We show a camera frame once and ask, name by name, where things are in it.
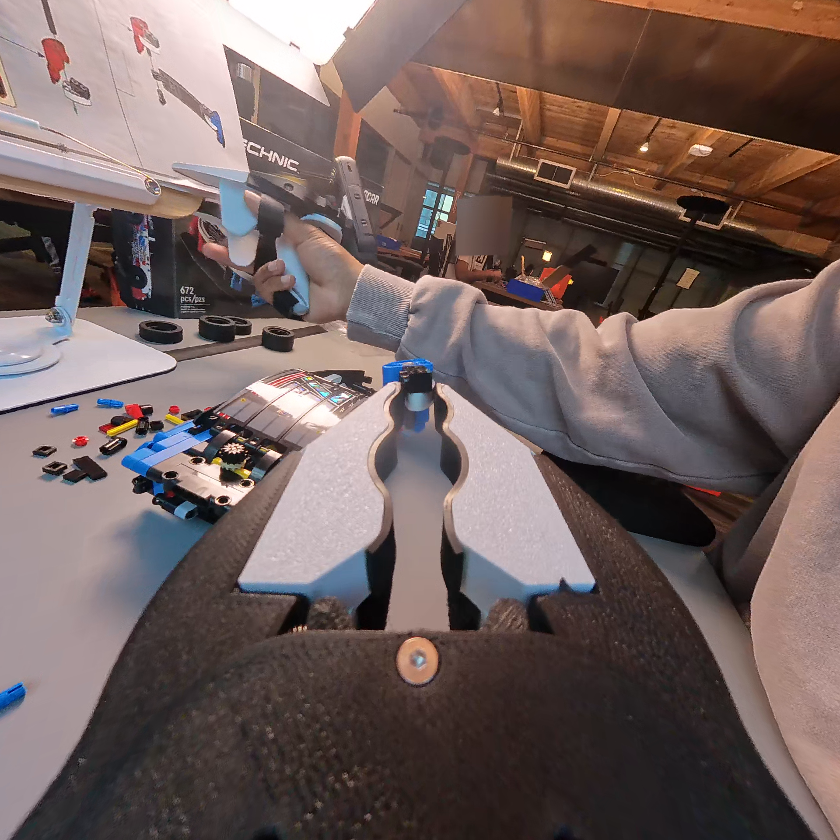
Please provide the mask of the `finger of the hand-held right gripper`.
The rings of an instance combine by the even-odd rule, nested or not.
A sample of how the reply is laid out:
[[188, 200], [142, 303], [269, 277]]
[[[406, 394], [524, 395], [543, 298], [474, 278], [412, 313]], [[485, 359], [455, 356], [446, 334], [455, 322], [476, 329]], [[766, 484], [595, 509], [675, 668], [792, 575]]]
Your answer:
[[241, 196], [244, 196], [248, 189], [248, 171], [185, 163], [173, 163], [172, 169], [177, 174], [208, 187], [219, 188], [226, 185], [225, 190]]

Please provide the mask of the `blue lego panel piece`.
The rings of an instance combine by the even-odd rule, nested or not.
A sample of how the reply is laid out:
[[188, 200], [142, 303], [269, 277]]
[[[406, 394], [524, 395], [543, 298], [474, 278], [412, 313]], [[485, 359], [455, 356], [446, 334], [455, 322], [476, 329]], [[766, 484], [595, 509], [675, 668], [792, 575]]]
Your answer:
[[[382, 379], [385, 385], [389, 383], [400, 383], [400, 370], [406, 364], [421, 364], [425, 365], [432, 373], [434, 378], [434, 366], [432, 362], [429, 360], [423, 359], [412, 359], [412, 360], [405, 360], [405, 361], [394, 361], [382, 366]], [[424, 431], [425, 426], [429, 421], [429, 414], [430, 414], [430, 407], [427, 412], [423, 412], [422, 414], [414, 414], [409, 412], [406, 409], [405, 419], [403, 420], [403, 431], [405, 434], [420, 434]]]

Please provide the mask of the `black lego set box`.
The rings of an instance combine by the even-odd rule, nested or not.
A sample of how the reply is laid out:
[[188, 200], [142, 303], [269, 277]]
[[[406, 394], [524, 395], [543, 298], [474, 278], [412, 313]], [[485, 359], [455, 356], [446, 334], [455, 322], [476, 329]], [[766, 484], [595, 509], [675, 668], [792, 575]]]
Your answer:
[[[292, 180], [315, 185], [331, 174], [340, 95], [320, 79], [323, 103], [254, 61], [225, 48], [240, 132], [255, 186]], [[128, 307], [173, 319], [276, 315], [252, 282], [204, 257], [196, 217], [166, 219], [112, 211], [115, 285]]]

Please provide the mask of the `black wrist rest pad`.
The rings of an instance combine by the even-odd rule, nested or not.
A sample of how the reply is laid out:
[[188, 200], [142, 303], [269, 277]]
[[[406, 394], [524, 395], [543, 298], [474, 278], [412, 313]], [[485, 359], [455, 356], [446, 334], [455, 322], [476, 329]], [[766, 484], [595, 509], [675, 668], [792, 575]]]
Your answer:
[[628, 532], [701, 549], [717, 537], [712, 520], [673, 481], [549, 458]]

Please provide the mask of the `studio light panel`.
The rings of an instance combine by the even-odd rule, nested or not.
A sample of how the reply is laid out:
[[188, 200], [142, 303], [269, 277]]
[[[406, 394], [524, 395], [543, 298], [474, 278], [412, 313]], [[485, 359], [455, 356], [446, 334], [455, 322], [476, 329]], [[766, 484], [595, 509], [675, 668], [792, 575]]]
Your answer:
[[319, 78], [374, 1], [231, 1], [217, 20], [222, 43], [314, 101]]

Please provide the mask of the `pile of small lego pieces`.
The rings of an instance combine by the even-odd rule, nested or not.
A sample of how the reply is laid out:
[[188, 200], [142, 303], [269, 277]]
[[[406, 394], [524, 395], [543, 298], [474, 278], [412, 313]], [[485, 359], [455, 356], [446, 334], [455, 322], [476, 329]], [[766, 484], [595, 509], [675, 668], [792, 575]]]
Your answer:
[[113, 416], [109, 423], [99, 427], [99, 433], [107, 439], [99, 448], [100, 459], [83, 455], [72, 459], [71, 463], [59, 460], [51, 460], [44, 463], [41, 471], [44, 475], [60, 478], [70, 484], [76, 484], [83, 480], [96, 481], [108, 476], [107, 470], [103, 467], [103, 459], [119, 455], [129, 444], [127, 433], [134, 431], [138, 437], [143, 437], [152, 432], [164, 431], [165, 424], [179, 426], [197, 419], [204, 411], [202, 408], [192, 409], [184, 413], [178, 413], [179, 406], [172, 405], [164, 420], [155, 421], [152, 418], [154, 407], [151, 404], [124, 404], [121, 401], [108, 398], [99, 398], [98, 406], [107, 408], [121, 408], [122, 413]]

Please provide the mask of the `lego race car model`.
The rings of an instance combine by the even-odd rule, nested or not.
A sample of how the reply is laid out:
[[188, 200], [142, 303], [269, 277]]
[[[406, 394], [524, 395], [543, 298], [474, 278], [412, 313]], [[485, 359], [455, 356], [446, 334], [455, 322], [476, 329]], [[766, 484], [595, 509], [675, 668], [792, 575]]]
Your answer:
[[353, 370], [290, 369], [259, 380], [124, 456], [132, 491], [179, 519], [215, 523], [372, 396], [371, 383]]

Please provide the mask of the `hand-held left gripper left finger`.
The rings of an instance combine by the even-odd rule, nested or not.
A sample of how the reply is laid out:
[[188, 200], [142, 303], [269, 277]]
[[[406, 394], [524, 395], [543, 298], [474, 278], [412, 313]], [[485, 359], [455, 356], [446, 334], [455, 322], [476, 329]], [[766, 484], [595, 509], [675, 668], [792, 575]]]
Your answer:
[[303, 450], [238, 577], [242, 592], [332, 597], [358, 625], [385, 625], [396, 560], [385, 482], [402, 425], [391, 383]]

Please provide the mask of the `person's right hand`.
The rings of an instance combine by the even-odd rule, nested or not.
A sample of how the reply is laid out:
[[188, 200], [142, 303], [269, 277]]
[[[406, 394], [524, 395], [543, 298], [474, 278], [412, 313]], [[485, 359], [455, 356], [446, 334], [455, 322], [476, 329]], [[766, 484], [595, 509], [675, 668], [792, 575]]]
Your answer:
[[[309, 278], [309, 310], [304, 319], [318, 324], [331, 321], [357, 322], [365, 315], [354, 303], [354, 292], [362, 264], [323, 231], [290, 216], [284, 234], [297, 252]], [[293, 291], [297, 277], [282, 259], [274, 259], [259, 269], [248, 266], [257, 294], [267, 303], [281, 292]]]

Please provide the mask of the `person's right forearm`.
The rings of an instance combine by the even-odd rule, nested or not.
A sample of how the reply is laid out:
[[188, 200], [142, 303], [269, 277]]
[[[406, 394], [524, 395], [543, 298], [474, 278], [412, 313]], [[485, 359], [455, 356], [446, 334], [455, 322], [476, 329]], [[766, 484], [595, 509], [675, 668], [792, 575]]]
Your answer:
[[713, 308], [596, 327], [490, 305], [473, 287], [364, 268], [352, 340], [437, 378], [563, 459], [757, 495], [783, 469], [838, 496], [838, 263]]

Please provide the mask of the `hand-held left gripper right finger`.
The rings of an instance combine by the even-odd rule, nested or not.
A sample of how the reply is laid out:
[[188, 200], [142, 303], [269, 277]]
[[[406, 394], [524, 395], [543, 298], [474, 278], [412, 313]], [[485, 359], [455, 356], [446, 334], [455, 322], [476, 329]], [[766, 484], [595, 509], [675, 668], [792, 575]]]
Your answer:
[[531, 449], [448, 385], [435, 387], [444, 499], [441, 566], [450, 622], [482, 622], [595, 577]]

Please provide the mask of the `metal air duct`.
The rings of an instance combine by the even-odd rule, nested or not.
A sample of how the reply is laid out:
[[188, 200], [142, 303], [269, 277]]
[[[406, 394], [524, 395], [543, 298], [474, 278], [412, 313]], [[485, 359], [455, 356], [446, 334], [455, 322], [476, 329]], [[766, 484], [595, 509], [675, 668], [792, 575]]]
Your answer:
[[620, 183], [601, 182], [573, 166], [526, 156], [499, 157], [488, 165], [485, 184], [541, 207], [570, 209], [616, 221], [675, 228], [687, 210], [672, 197]]

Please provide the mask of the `white book stand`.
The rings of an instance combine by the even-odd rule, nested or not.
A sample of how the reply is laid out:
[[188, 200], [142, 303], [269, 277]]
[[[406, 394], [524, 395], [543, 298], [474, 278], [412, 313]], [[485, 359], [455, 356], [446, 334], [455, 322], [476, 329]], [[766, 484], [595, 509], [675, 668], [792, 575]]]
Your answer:
[[66, 260], [59, 292], [43, 317], [2, 317], [1, 411], [94, 391], [171, 371], [175, 361], [165, 353], [78, 320], [81, 290], [88, 264], [94, 213], [120, 207], [159, 217], [192, 214], [211, 192], [190, 178], [153, 178], [120, 162], [78, 156], [79, 142], [68, 150], [50, 151], [36, 143], [49, 129], [13, 110], [2, 109], [2, 187], [35, 197], [73, 202]]

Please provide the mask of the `lego instruction booklet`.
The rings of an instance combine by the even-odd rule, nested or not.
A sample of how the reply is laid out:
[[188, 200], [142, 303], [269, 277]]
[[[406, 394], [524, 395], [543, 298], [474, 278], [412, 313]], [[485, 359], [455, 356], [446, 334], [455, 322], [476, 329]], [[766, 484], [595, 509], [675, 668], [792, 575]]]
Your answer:
[[150, 204], [247, 172], [223, 2], [1, 2], [2, 174]]

